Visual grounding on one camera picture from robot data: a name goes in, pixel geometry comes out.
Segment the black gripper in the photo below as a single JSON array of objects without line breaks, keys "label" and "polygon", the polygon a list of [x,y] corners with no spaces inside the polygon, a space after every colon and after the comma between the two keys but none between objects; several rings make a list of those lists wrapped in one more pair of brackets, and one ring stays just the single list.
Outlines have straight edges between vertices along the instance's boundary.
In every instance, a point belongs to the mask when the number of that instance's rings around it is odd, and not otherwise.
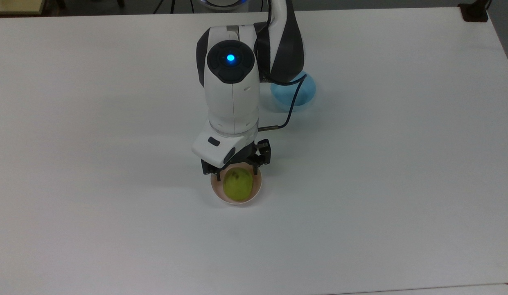
[{"label": "black gripper", "polygon": [[[248,163],[252,166],[253,175],[258,176],[259,168],[270,164],[272,157],[272,148],[268,139],[261,140],[257,143],[254,141],[250,142],[243,149],[234,153],[233,156],[227,156],[226,165],[235,163]],[[203,168],[204,175],[216,176],[217,181],[221,181],[220,173],[222,168],[217,168],[203,159],[201,159],[201,165]]]}]

